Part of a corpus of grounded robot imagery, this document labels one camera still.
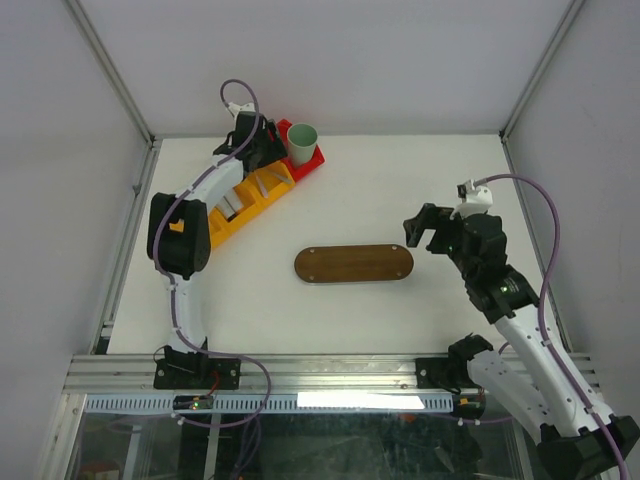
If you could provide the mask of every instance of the light green cup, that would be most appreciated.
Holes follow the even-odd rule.
[[[318,132],[311,125],[296,123],[289,128],[287,141],[289,142],[289,159],[293,166],[298,168],[313,157],[313,152],[318,145]]]

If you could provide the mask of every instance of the red tray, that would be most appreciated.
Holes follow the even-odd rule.
[[[282,141],[284,142],[287,148],[289,147],[289,143],[287,142],[287,132],[289,131],[289,128],[291,127],[291,125],[292,123],[287,119],[282,119],[277,123],[278,131],[280,132],[280,137],[282,137]],[[284,163],[286,167],[289,169],[289,172],[291,173],[293,180],[296,183],[298,183],[300,180],[302,180],[304,177],[309,175],[311,172],[313,172],[316,168],[318,168],[320,165],[324,163],[324,155],[322,155],[322,151],[320,150],[320,147],[316,147],[316,150],[315,152],[313,152],[313,157],[311,157],[311,160],[309,160],[307,163],[305,163],[304,165],[301,165],[298,168],[293,166],[293,164],[291,163],[291,160],[289,160],[289,157],[283,158],[282,163]]]

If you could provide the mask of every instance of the white wall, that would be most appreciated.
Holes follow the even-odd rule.
[[[0,477],[32,478],[143,144],[62,2],[0,2]]]
[[[547,186],[562,220],[553,291],[607,399],[640,422],[640,2],[590,0],[511,136],[518,172]],[[536,236],[549,214],[533,193]],[[630,462],[640,475],[640,447]]]
[[[226,133],[239,77],[271,117],[406,134],[497,132],[568,0],[82,3],[154,133]]]

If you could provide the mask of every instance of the oval wooden board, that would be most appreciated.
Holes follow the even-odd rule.
[[[413,270],[413,257],[400,245],[308,247],[294,262],[307,283],[402,280]]]

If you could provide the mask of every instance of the red wire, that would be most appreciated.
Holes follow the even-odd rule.
[[[220,385],[220,375],[218,374],[218,372],[214,370],[213,376],[216,377],[216,381],[214,382],[213,387],[211,387],[211,390],[209,390],[209,393],[207,393],[207,396],[211,396],[215,389],[218,388],[218,385]]]

